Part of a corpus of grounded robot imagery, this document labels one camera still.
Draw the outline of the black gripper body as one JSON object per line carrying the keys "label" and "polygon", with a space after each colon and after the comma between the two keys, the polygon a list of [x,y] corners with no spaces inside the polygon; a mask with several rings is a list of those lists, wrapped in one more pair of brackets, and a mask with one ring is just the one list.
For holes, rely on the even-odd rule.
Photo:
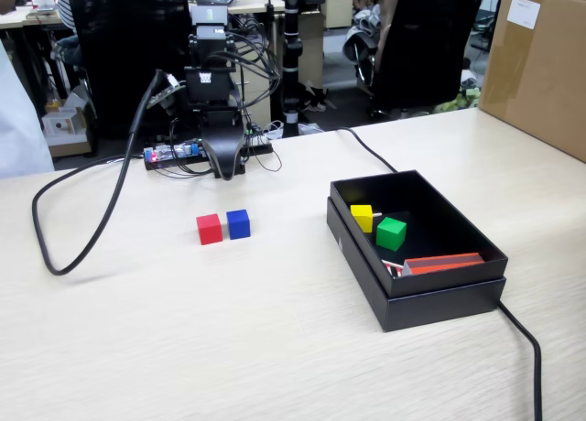
{"label": "black gripper body", "polygon": [[185,68],[188,106],[197,114],[202,137],[232,135],[238,120],[231,68]]}

